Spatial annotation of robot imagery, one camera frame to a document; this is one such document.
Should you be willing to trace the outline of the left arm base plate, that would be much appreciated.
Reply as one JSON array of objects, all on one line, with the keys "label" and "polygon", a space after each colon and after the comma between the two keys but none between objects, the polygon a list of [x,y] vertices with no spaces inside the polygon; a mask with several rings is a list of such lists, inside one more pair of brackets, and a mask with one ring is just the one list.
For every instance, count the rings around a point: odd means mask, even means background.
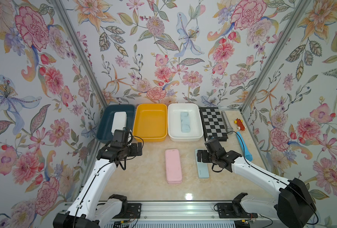
[{"label": "left arm base plate", "polygon": [[141,203],[130,203],[123,206],[122,212],[114,216],[113,219],[122,219],[122,220],[133,220],[139,219],[141,216],[142,204]]}]

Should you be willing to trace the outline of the white pencil case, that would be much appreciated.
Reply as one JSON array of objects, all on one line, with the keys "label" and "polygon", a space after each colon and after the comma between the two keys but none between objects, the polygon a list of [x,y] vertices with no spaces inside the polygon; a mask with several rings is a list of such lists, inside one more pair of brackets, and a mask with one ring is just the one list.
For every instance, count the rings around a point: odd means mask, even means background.
[{"label": "white pencil case", "polygon": [[124,111],[115,112],[111,126],[111,133],[114,134],[116,130],[123,130],[126,127],[126,122],[127,122],[126,112]]}]

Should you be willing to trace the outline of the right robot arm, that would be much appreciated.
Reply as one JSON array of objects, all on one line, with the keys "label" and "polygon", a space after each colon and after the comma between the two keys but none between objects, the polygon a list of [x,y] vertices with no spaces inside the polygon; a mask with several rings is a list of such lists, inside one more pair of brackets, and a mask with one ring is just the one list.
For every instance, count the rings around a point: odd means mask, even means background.
[{"label": "right robot arm", "polygon": [[248,161],[240,153],[226,151],[217,139],[205,142],[206,149],[198,150],[198,162],[218,166],[240,175],[271,195],[271,198],[256,199],[247,193],[239,194],[233,202],[247,213],[256,213],[277,218],[288,228],[303,228],[311,224],[311,219],[319,221],[317,209],[305,183],[273,174]]}]

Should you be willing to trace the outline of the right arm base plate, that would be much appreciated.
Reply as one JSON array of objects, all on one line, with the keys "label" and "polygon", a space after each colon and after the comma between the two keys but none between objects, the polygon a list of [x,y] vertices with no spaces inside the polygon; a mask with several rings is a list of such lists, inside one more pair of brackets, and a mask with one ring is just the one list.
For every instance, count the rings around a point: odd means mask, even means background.
[{"label": "right arm base plate", "polygon": [[244,209],[238,203],[217,203],[213,207],[219,215],[220,219],[257,219],[258,215],[256,213],[245,212]]}]

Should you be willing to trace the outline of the light blue pencil case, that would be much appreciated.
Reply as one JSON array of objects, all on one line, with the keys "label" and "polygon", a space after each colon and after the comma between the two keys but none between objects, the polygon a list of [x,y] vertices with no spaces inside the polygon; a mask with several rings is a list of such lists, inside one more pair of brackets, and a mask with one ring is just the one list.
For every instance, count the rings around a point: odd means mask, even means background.
[{"label": "light blue pencil case", "polygon": [[197,172],[198,177],[200,179],[208,179],[209,176],[209,170],[206,163],[203,163],[201,161],[198,161],[197,155],[198,155],[199,149],[195,149],[195,158],[196,158],[196,164],[197,164]]},{"label": "light blue pencil case", "polygon": [[180,113],[180,120],[181,120],[181,132],[183,133],[190,133],[190,117],[189,112],[183,111]]}]

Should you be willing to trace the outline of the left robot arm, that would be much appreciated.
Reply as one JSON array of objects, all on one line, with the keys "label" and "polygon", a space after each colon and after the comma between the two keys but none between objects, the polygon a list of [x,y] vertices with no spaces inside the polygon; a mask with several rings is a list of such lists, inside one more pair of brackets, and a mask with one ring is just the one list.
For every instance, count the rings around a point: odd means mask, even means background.
[{"label": "left robot arm", "polygon": [[115,130],[113,139],[98,151],[96,162],[81,192],[64,213],[53,220],[55,228],[103,228],[114,217],[124,216],[128,210],[127,197],[113,194],[100,205],[101,195],[114,172],[126,162],[142,155],[143,144],[133,143],[128,128]]}]

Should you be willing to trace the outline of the pink pencil case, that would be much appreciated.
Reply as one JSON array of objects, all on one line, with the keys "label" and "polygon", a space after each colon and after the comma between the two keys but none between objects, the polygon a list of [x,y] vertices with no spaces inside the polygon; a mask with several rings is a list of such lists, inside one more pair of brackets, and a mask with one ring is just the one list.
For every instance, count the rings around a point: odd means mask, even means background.
[{"label": "pink pencil case", "polygon": [[182,182],[182,169],[179,150],[168,149],[165,151],[166,179],[169,184]]}]

